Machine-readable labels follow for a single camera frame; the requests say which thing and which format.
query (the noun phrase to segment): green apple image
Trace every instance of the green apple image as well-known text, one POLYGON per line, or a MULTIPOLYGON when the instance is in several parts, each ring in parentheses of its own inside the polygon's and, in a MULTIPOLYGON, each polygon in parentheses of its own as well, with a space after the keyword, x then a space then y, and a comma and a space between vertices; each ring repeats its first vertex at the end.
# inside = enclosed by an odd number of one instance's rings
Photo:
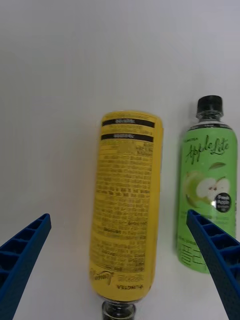
POLYGON ((197 208, 196 202, 202 200, 197 194, 198 185, 205 179, 205 176, 199 171, 188 172, 183 182, 183 193, 188 204, 197 208))
POLYGON ((215 201, 215 197, 218 194, 228 193, 229 189, 230 182, 225 177, 218 180, 214 178, 205 178, 198 184, 196 194, 202 201, 211 204, 215 201))

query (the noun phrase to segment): plastic bottle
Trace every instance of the plastic bottle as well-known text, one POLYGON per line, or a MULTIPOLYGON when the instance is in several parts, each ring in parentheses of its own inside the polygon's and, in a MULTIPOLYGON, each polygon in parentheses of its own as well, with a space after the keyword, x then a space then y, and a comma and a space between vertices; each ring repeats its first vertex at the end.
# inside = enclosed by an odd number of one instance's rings
POLYGON ((158 233, 162 121, 119 111, 101 122, 89 273, 104 320, 132 320, 151 288, 158 233))
POLYGON ((222 116, 220 96, 199 99, 199 123, 186 132, 181 149, 178 259, 202 273, 208 273, 208 268, 186 225, 188 210, 196 210, 231 236, 236 235, 238 146, 234 131, 221 122, 222 116))

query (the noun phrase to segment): white surface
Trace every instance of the white surface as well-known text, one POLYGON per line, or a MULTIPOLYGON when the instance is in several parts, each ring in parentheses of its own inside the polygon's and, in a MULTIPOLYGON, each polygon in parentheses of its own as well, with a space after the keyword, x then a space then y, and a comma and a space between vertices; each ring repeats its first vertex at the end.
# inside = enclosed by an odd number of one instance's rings
POLYGON ((227 319, 210 276, 173 247, 179 136, 197 99, 221 95, 240 138, 239 17, 239 0, 0 1, 0 243, 52 219, 15 320, 101 318, 88 281, 97 136, 119 109, 165 128, 156 275, 136 320, 227 319))

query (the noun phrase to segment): green label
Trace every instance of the green label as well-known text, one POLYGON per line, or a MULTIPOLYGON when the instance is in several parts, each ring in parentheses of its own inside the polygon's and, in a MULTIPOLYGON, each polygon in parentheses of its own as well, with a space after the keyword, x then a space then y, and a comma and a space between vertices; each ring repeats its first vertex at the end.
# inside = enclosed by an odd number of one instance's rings
POLYGON ((212 126, 185 134, 179 186, 178 258, 205 273, 208 268, 186 225, 188 210, 197 211, 233 237, 236 233, 237 139, 230 128, 212 126))

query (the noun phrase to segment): yellow bottle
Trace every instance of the yellow bottle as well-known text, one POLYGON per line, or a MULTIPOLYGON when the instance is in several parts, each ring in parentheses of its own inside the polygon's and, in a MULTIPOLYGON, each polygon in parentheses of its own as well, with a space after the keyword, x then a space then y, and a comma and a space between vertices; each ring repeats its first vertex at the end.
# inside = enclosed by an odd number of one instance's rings
POLYGON ((128 319, 151 288, 158 234, 163 126, 141 111, 101 122, 89 274, 103 319, 128 319))

